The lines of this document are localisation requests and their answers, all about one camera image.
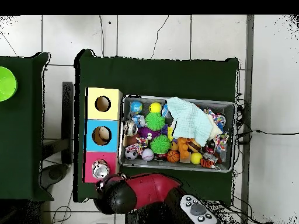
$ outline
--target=yellow ball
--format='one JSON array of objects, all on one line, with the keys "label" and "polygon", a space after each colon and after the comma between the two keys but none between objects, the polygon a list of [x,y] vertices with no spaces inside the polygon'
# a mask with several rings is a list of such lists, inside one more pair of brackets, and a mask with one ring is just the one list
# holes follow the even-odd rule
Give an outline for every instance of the yellow ball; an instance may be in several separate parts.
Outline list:
[{"label": "yellow ball", "polygon": [[161,112],[161,104],[158,102],[151,103],[151,105],[149,107],[150,107],[149,111],[151,113],[160,113]]},{"label": "yellow ball", "polygon": [[203,156],[201,155],[201,153],[199,152],[196,152],[196,153],[192,153],[191,154],[191,162],[195,165],[198,165],[200,163],[200,159],[202,158]]}]

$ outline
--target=white ball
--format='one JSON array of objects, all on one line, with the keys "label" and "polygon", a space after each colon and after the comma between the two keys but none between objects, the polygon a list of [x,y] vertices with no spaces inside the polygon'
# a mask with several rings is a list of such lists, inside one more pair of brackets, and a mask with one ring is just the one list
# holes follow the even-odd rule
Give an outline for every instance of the white ball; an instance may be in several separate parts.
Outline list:
[{"label": "white ball", "polygon": [[138,156],[138,153],[136,150],[126,150],[124,155],[128,160],[134,160]]},{"label": "white ball", "polygon": [[149,162],[150,160],[152,160],[154,158],[153,151],[151,149],[144,149],[142,158],[144,160],[146,160],[147,162]]}]

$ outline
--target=blue ball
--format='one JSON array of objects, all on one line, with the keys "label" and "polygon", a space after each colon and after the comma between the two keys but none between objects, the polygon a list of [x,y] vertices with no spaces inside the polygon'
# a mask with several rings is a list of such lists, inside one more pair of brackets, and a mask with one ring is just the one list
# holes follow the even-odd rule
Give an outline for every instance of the blue ball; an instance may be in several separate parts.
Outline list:
[{"label": "blue ball", "polygon": [[130,112],[138,114],[142,111],[142,103],[140,101],[132,101],[130,105]]}]

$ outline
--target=green tablecloth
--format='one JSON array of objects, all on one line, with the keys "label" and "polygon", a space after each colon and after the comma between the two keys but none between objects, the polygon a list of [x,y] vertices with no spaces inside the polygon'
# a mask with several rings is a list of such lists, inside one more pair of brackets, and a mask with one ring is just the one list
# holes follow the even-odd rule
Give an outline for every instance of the green tablecloth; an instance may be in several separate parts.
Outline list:
[{"label": "green tablecloth", "polygon": [[0,102],[0,198],[52,200],[39,186],[43,116],[42,71],[48,53],[31,58],[0,57],[12,71],[18,89]]},{"label": "green tablecloth", "polygon": [[[238,60],[173,61],[130,58],[97,58],[90,50],[82,50],[76,57],[75,153],[83,161],[85,88],[119,89],[123,95],[177,96],[186,99],[235,101],[235,82]],[[183,189],[205,200],[231,203],[232,171],[212,173],[121,167],[128,175],[161,172],[183,182]],[[95,185],[82,182],[82,162],[75,165],[74,199],[96,198]]]}]

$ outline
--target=towel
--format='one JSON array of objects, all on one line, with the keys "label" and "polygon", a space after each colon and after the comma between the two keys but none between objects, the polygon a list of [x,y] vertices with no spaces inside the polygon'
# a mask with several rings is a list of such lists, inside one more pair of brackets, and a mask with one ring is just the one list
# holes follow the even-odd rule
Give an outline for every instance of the towel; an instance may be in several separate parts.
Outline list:
[{"label": "towel", "polygon": [[173,136],[194,138],[200,146],[204,146],[213,128],[207,115],[195,104],[178,97],[168,99],[167,105],[176,121]]}]

